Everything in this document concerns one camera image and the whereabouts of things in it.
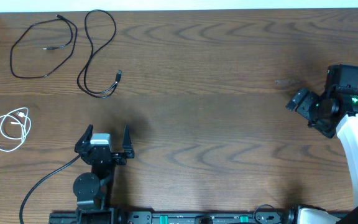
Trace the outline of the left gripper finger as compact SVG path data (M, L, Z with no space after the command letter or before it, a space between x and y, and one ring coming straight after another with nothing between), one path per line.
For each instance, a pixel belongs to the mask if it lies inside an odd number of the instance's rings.
M82 135L82 137L80 137L80 139L77 141L77 143L75 144L75 148L74 151L78 154L82 154L84 152L86 152L90 146L90 141L91 141L91 137L93 134L93 125L90 124L86 131L84 132L84 134Z
M129 134L129 128L127 124L124 126L122 148L124 149L124 153L127 158L129 159L135 158L135 152L134 152L134 148L132 145L131 137Z

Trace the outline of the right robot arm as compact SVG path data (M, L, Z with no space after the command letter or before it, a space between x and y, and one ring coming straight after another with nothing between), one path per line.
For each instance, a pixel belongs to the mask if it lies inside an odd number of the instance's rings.
M282 217L282 223L358 223L358 66L329 66L322 94L301 88L286 107L304 117L308 127L340 140L351 176L354 208L339 218L322 208L296 205Z

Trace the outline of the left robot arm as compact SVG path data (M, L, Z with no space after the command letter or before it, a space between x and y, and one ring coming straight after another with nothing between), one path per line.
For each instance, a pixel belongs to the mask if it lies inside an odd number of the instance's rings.
M75 152L88 165L91 172L79 175L73 184L77 201L77 224L128 222L127 212L109 206L111 187L114 183L116 166L123 166L128 159L135 158L129 128L124 127L122 152L114 152L111 135L93 133L89 125L75 144Z

